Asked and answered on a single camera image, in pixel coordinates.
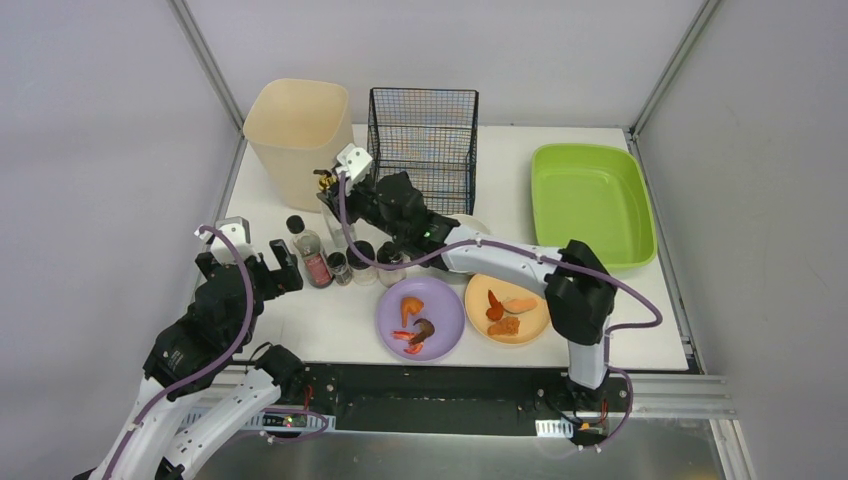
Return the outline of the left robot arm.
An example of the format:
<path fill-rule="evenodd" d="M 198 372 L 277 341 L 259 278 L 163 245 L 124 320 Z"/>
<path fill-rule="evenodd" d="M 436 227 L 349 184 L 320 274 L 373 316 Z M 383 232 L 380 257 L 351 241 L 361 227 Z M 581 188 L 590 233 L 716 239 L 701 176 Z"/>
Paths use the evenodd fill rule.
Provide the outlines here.
<path fill-rule="evenodd" d="M 276 269 L 239 244 L 246 276 L 209 252 L 196 257 L 204 283 L 185 314 L 157 336 L 123 433 L 81 478 L 190 479 L 247 420 L 278 400 L 300 396 L 304 363 L 285 347 L 270 345 L 224 399 L 199 422 L 181 427 L 215 377 L 251 341 L 265 302 L 304 286 L 297 257 L 285 241 L 275 239 L 269 246 Z"/>

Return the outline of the soy sauce bottle red label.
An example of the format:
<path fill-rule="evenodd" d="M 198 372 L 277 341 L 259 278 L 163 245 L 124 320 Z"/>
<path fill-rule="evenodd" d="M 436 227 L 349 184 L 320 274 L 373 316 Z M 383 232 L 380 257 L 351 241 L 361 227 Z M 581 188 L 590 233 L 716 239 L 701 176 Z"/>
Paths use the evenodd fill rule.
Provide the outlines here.
<path fill-rule="evenodd" d="M 315 288 L 329 287 L 333 282 L 333 275 L 327 266 L 320 237 L 306 228 L 299 215 L 289 216 L 286 219 L 286 227 L 293 235 L 292 243 L 304 263 L 309 283 Z"/>

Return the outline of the clear bottle gold pump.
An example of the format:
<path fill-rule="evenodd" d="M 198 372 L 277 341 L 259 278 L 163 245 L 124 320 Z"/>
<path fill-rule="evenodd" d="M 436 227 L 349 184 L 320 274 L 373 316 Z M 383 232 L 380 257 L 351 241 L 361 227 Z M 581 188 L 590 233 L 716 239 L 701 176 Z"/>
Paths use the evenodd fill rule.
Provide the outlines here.
<path fill-rule="evenodd" d="M 354 225 L 344 224 L 338 218 L 337 200 L 333 196 L 337 179 L 330 170 L 316 169 L 313 173 L 318 176 L 316 196 L 321 204 L 321 212 L 331 240 L 337 249 L 344 250 L 348 247 L 345 231 L 348 231 L 351 240 L 357 240 L 357 234 Z"/>

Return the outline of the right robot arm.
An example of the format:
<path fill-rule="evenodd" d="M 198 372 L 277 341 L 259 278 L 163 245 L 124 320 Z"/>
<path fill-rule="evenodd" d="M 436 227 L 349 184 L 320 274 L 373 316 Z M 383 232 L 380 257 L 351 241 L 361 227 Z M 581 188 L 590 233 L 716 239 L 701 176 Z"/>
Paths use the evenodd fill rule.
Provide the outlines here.
<path fill-rule="evenodd" d="M 482 274 L 542 297 L 552 326 L 568 342 L 570 382 L 586 391 L 605 383 L 609 348 L 603 331 L 617 288 L 587 245 L 500 241 L 428 208 L 405 172 L 361 182 L 341 168 L 316 174 L 317 197 L 342 226 L 363 220 L 376 227 L 408 257 L 409 266 Z"/>

